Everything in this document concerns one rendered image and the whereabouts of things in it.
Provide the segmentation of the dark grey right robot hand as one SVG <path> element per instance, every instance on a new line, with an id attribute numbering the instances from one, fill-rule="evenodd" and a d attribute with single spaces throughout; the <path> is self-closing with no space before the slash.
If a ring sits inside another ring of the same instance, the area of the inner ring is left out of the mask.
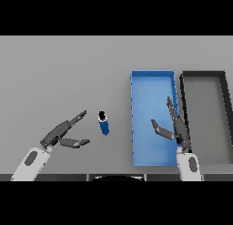
<path id="1" fill-rule="evenodd" d="M 174 131 L 170 131 L 168 129 L 162 128 L 158 125 L 158 123 L 152 119 L 151 123 L 155 132 L 163 138 L 173 140 L 175 139 L 184 150 L 191 150 L 191 142 L 188 134 L 187 126 L 183 118 L 177 114 L 175 106 L 170 97 L 167 98 L 167 107 L 169 109 L 169 113 L 171 119 L 173 121 Z"/>

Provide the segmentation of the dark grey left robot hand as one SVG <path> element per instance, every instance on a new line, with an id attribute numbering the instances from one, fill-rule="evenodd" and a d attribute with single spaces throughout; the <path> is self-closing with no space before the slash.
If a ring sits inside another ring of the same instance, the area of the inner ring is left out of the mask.
<path id="1" fill-rule="evenodd" d="M 80 148 L 89 143 L 89 139 L 76 140 L 71 138 L 64 138 L 64 135 L 71 129 L 79 120 L 81 120 L 86 111 L 81 112 L 79 115 L 71 119 L 70 121 L 64 121 L 61 124 L 53 128 L 41 141 L 40 144 L 43 148 L 48 149 L 49 146 L 55 146 L 60 143 L 63 147 Z"/>

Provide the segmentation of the dark grey bin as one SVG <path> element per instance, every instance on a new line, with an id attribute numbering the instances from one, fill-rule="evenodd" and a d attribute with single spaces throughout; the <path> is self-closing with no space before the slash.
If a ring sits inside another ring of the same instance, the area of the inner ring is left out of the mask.
<path id="1" fill-rule="evenodd" d="M 200 164 L 233 164 L 233 109 L 224 71 L 183 71 L 180 91 Z"/>

